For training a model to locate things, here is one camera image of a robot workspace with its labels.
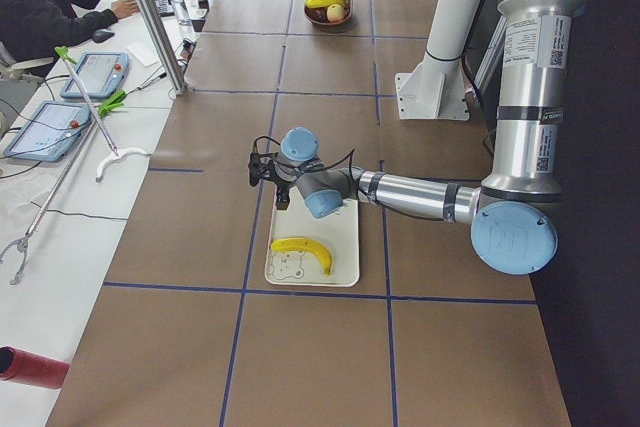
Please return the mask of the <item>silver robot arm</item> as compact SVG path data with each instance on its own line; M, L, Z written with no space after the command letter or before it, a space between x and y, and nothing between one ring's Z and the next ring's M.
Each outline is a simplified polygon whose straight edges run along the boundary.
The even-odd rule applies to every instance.
M252 183L270 181L276 206L286 209L296 188L315 218L346 200L407 217L465 223L478 257L511 275L538 271L554 257L558 236L545 213L561 189L553 168L573 19L587 0L497 0L505 23L499 104L491 173L476 189L367 171L343 161L325 166L308 129L290 130L274 153L253 151ZM462 112L450 99L455 69L480 0L438 0L422 61L395 77L403 120L451 120Z

